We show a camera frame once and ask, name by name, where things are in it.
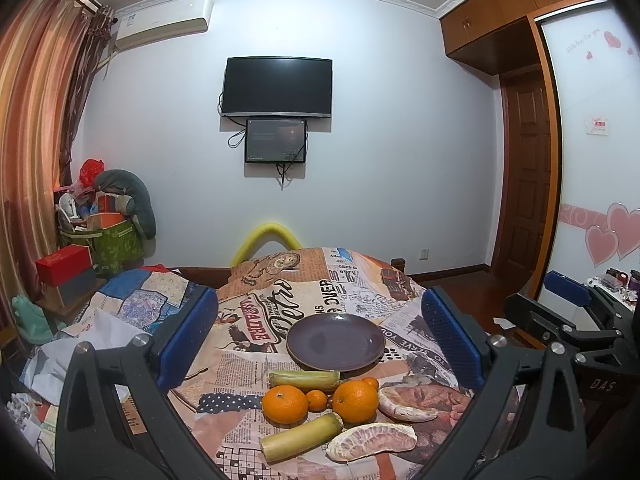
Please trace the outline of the pomelo segment with rind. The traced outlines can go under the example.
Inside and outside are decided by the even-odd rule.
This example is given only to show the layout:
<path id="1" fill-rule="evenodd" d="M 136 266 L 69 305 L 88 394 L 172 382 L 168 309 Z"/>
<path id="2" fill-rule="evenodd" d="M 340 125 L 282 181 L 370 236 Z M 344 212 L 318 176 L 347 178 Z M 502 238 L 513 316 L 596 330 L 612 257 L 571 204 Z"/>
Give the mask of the pomelo segment with rind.
<path id="1" fill-rule="evenodd" d="M 386 416 L 402 422 L 430 422 L 438 416 L 436 408 L 421 406 L 409 387 L 382 387 L 378 408 Z"/>

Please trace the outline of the yellow sugarcane piece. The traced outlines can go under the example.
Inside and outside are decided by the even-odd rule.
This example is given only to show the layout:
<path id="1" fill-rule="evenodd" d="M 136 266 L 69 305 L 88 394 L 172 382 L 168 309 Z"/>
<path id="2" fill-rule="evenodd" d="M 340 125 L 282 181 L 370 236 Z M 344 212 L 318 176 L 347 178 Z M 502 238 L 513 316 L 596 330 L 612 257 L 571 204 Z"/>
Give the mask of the yellow sugarcane piece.
<path id="1" fill-rule="evenodd" d="M 325 414 L 311 422 L 262 438 L 262 455 L 270 464 L 289 460 L 332 440 L 343 428 L 344 422 L 340 416 Z"/>

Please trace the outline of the peeled pomelo segment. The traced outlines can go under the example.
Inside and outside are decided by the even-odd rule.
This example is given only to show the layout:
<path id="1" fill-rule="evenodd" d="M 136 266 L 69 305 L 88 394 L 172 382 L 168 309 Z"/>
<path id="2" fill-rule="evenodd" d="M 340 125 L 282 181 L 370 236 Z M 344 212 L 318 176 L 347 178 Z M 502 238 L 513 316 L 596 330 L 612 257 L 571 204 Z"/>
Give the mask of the peeled pomelo segment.
<path id="1" fill-rule="evenodd" d="M 418 436 L 410 426 L 372 422 L 341 432 L 326 448 L 326 456 L 337 463 L 348 463 L 378 453 L 412 451 Z"/>

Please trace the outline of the small mandarin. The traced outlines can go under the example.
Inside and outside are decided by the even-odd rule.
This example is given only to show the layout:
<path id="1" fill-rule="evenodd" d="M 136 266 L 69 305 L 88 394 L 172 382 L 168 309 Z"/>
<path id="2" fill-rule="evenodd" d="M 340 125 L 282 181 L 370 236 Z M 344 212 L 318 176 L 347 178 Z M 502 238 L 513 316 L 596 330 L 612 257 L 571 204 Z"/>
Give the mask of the small mandarin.
<path id="1" fill-rule="evenodd" d="M 378 390 L 378 388 L 380 388 L 380 385 L 378 384 L 378 380 L 374 377 L 363 377 L 360 379 L 360 382 L 367 384 L 374 390 Z"/>
<path id="2" fill-rule="evenodd" d="M 328 396 L 321 390 L 309 390 L 306 393 L 306 399 L 308 402 L 308 411 L 310 412 L 320 413 L 328 408 Z"/>

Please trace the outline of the large orange with sticker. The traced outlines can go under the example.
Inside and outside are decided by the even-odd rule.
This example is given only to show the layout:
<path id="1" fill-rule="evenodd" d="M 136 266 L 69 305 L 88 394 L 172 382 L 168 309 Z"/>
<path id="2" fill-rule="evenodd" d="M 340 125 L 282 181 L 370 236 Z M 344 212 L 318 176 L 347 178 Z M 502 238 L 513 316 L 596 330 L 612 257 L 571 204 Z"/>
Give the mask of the large orange with sticker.
<path id="1" fill-rule="evenodd" d="M 332 394 L 332 411 L 347 425 L 364 424 L 378 410 L 378 390 L 363 380 L 341 384 Z"/>

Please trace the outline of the green sugarcane piece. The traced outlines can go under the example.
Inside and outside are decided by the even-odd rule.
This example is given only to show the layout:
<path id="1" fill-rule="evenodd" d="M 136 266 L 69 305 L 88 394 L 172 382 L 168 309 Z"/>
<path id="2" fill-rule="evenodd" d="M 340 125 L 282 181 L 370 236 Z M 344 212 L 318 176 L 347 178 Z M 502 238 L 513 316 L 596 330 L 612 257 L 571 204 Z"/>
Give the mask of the green sugarcane piece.
<path id="1" fill-rule="evenodd" d="M 269 373 L 269 383 L 273 387 L 292 386 L 303 391 L 332 392 L 341 385 L 341 373 L 322 370 L 274 370 Z"/>

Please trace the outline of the wooden door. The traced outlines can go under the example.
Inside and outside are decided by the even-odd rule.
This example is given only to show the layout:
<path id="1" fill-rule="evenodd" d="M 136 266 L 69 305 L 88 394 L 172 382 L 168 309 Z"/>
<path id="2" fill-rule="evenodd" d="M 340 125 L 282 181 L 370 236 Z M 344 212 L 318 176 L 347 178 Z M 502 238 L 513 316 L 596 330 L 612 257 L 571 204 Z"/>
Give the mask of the wooden door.
<path id="1" fill-rule="evenodd" d="M 532 278 L 546 225 L 550 122 L 544 77 L 531 70 L 503 78 L 504 182 L 492 268 L 519 290 Z"/>

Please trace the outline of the patchwork quilt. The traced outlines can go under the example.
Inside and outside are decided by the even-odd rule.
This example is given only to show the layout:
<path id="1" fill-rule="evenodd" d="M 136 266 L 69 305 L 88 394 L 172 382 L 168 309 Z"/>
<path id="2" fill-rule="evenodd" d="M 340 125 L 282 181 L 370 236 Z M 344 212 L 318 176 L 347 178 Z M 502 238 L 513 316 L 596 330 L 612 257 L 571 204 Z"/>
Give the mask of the patchwork quilt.
<path id="1" fill-rule="evenodd" d="M 6 408 L 47 466 L 55 462 L 58 404 L 76 344 L 111 349 L 126 346 L 136 335 L 152 335 L 180 311 L 191 292 L 189 280 L 162 266 L 122 272 L 93 294 L 70 325 L 30 352 L 18 375 L 25 391 L 15 393 Z"/>

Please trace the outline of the red gift box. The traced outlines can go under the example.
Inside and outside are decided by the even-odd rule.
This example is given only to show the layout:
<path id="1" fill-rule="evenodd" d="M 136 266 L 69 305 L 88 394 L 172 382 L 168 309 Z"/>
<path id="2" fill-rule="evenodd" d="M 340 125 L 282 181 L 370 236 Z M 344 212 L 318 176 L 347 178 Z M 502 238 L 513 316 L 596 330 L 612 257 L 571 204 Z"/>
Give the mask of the red gift box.
<path id="1" fill-rule="evenodd" d="M 68 245 L 40 258 L 35 265 L 41 283 L 58 286 L 92 267 L 90 249 Z"/>

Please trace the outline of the grey plush pillow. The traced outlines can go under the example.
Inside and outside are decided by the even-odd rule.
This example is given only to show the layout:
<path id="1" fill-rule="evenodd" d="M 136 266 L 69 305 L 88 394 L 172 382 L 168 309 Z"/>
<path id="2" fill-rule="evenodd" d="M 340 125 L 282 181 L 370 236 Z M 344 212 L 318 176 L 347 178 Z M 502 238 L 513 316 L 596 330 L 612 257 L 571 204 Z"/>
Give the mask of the grey plush pillow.
<path id="1" fill-rule="evenodd" d="M 142 180 L 131 171 L 110 169 L 102 171 L 94 179 L 100 192 L 128 197 L 125 214 L 130 217 L 146 240 L 156 237 L 156 221 L 151 196 Z"/>

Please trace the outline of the dark purple plate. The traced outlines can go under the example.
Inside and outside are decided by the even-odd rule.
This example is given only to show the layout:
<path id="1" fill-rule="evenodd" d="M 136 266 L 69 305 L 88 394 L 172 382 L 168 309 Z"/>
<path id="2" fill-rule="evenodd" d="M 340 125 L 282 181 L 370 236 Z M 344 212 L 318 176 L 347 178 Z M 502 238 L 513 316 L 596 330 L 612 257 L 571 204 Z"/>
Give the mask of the dark purple plate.
<path id="1" fill-rule="evenodd" d="M 286 350 L 313 370 L 350 373 L 378 362 L 385 337 L 377 325 L 348 313 L 315 314 L 288 331 Z"/>

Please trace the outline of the white sliding wardrobe door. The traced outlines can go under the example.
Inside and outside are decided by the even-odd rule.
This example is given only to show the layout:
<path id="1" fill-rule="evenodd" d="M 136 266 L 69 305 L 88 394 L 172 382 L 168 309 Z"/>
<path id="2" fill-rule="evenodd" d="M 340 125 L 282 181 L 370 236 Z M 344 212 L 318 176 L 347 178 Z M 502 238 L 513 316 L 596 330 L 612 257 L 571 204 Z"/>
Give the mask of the white sliding wardrobe door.
<path id="1" fill-rule="evenodd" d="M 538 21 L 560 135 L 560 204 L 548 268 L 588 281 L 639 266 L 639 46 L 605 1 Z"/>

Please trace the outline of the yellow foam tube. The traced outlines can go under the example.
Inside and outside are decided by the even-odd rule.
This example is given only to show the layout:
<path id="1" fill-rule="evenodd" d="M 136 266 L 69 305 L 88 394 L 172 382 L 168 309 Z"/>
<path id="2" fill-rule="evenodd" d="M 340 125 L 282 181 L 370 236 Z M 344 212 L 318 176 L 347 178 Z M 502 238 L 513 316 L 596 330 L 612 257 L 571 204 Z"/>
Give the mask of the yellow foam tube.
<path id="1" fill-rule="evenodd" d="M 250 232 L 250 235 L 233 256 L 230 266 L 238 266 L 248 260 L 270 240 L 276 240 L 287 250 L 297 250 L 303 247 L 297 237 L 285 226 L 278 222 L 266 222 Z"/>

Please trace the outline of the red plastic bag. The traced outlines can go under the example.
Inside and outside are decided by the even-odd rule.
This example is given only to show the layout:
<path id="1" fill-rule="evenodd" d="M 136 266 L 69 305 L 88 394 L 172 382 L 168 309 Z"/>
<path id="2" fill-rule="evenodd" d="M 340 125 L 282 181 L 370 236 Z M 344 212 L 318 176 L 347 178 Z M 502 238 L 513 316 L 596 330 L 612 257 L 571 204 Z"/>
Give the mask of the red plastic bag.
<path id="1" fill-rule="evenodd" d="M 79 182 L 84 188 L 92 188 L 99 174 L 105 170 L 102 159 L 88 158 L 79 170 Z"/>

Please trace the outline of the wooden overhead cabinet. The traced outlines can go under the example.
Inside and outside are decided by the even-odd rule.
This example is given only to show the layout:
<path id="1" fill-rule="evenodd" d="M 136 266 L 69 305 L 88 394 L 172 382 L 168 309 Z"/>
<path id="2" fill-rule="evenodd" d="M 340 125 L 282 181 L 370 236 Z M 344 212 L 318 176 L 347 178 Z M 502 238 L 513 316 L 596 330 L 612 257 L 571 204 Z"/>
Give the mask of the wooden overhead cabinet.
<path id="1" fill-rule="evenodd" d="M 448 58 L 488 75 L 537 64 L 527 15 L 567 0 L 466 0 L 440 19 Z"/>

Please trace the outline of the striped orange curtain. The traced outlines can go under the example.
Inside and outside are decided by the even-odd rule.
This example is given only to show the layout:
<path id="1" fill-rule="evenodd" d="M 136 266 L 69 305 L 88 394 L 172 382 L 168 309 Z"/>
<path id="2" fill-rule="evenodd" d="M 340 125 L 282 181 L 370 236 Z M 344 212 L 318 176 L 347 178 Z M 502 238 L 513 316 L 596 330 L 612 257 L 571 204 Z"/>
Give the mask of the striped orange curtain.
<path id="1" fill-rule="evenodd" d="M 36 261 L 56 247 L 54 190 L 72 146 L 114 11 L 26 0 L 1 35 L 1 310 L 40 292 Z"/>

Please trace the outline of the white air conditioner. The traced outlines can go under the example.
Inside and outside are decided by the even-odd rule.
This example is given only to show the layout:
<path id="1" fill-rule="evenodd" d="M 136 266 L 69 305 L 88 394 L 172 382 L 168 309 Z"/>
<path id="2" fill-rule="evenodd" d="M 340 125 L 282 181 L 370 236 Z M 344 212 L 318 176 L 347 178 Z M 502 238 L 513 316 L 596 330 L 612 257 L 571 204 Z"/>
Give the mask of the white air conditioner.
<path id="1" fill-rule="evenodd" d="M 115 48 L 126 51 L 207 32 L 213 6 L 213 0 L 174 0 L 131 12 L 118 20 Z"/>

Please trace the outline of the small wall monitor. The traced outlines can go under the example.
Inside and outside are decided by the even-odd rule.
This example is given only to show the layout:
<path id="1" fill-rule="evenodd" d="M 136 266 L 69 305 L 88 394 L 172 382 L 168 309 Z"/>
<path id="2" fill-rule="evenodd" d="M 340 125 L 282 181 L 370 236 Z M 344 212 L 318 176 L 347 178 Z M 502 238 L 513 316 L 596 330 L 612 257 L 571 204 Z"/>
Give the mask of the small wall monitor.
<path id="1" fill-rule="evenodd" d="M 247 122 L 244 162 L 304 164 L 307 122 L 303 119 L 256 118 Z"/>

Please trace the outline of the wall mounted television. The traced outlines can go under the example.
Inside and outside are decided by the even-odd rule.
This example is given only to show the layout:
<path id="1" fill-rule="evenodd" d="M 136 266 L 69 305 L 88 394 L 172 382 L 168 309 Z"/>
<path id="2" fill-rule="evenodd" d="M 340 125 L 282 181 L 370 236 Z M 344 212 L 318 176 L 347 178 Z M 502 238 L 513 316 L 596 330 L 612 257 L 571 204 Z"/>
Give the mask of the wall mounted television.
<path id="1" fill-rule="evenodd" d="M 328 58 L 228 58 L 220 111 L 224 117 L 329 118 L 333 61 Z"/>

